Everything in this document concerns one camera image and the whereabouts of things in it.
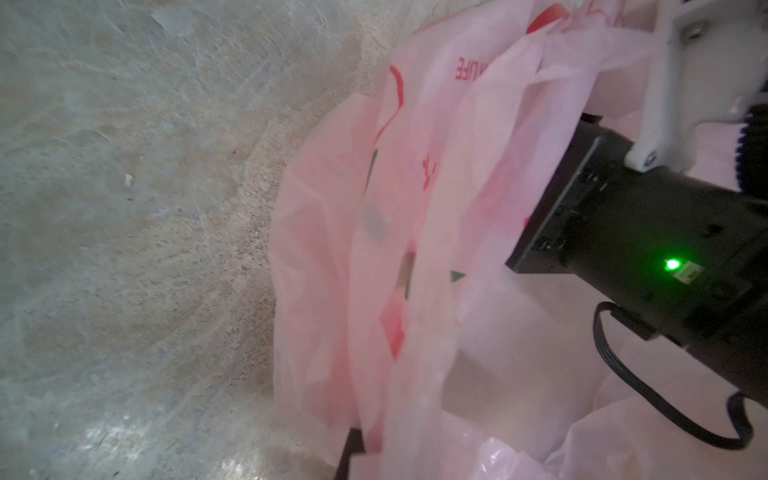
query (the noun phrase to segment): concrete wall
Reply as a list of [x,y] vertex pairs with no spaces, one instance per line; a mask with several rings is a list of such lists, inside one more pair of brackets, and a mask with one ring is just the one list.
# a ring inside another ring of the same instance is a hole
[[0,478],[328,478],[270,417],[301,140],[470,0],[4,0]]

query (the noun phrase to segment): metal screw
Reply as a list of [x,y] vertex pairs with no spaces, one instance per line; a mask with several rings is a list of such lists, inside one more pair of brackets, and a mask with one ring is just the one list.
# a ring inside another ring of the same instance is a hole
[[656,161],[656,152],[652,151],[645,158],[645,162],[643,162],[643,167],[650,167],[651,165],[654,164],[655,161]]
[[683,28],[684,41],[696,41],[703,37],[710,29],[711,24],[707,20],[700,20]]

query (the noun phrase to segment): pink plastic bag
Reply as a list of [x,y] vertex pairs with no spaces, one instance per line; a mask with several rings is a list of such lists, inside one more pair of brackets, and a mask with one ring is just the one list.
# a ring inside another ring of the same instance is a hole
[[350,478],[549,478],[444,412],[443,386],[460,320],[512,251],[598,73],[653,42],[615,26],[615,0],[526,35],[533,6],[498,0],[422,29],[376,97],[345,100],[285,171],[270,238],[276,413],[331,464],[361,427],[368,453]]

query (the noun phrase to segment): white bracket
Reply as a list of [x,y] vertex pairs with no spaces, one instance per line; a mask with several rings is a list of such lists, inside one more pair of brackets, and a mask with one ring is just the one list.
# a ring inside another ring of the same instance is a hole
[[698,124],[739,123],[766,100],[759,93],[768,79],[766,14],[765,0],[659,1],[656,35],[667,41],[650,60],[627,167],[688,171]]

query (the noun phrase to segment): green led light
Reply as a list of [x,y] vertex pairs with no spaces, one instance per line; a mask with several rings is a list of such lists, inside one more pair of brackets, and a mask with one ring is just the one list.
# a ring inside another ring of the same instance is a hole
[[671,272],[672,270],[677,270],[678,268],[680,268],[680,265],[682,265],[682,263],[680,263],[678,259],[670,258],[669,260],[667,260],[667,266],[665,268],[667,269],[667,271]]

